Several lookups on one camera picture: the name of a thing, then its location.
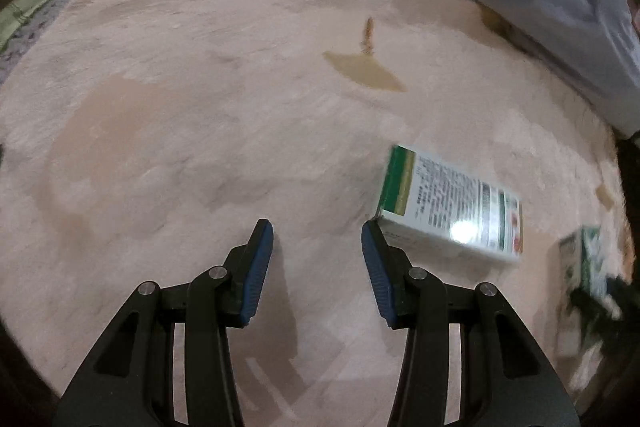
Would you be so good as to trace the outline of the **green white milk carton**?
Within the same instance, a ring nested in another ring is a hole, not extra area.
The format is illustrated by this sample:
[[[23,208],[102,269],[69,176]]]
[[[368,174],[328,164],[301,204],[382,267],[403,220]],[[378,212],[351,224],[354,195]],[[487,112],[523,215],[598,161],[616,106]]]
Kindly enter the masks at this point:
[[[581,227],[559,243],[562,293],[556,355],[559,359],[577,359],[596,343],[614,343],[600,338],[584,339],[580,316],[570,304],[570,292],[582,287],[596,296],[604,293],[605,277],[612,277],[610,262],[602,247],[601,229]]]

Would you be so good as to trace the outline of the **pink fringed bed blanket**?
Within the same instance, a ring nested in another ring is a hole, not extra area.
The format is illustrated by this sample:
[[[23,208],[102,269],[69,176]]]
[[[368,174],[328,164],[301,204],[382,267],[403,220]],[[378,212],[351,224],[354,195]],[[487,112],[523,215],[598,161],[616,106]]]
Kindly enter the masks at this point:
[[[405,336],[360,229],[401,143],[518,194],[495,283],[558,357],[561,239],[632,250],[610,128],[471,0],[72,0],[1,89],[1,315],[63,391],[134,288],[193,279],[276,232],[256,317],[230,335],[250,426],[383,426]]]

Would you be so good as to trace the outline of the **green white medicine box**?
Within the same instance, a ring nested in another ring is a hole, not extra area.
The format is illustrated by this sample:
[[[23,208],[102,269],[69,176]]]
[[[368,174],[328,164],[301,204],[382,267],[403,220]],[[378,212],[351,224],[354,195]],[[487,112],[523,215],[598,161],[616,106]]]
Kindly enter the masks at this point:
[[[523,252],[518,196],[401,144],[390,149],[375,220],[401,248],[506,265]]]

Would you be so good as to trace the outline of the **green striped bed sheet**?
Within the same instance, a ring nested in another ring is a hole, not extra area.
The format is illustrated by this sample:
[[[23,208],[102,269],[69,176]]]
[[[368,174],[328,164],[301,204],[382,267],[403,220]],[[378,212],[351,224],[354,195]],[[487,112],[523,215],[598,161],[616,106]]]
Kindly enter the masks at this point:
[[[43,5],[50,0],[13,0],[0,13],[0,46],[1,49],[25,26]]]

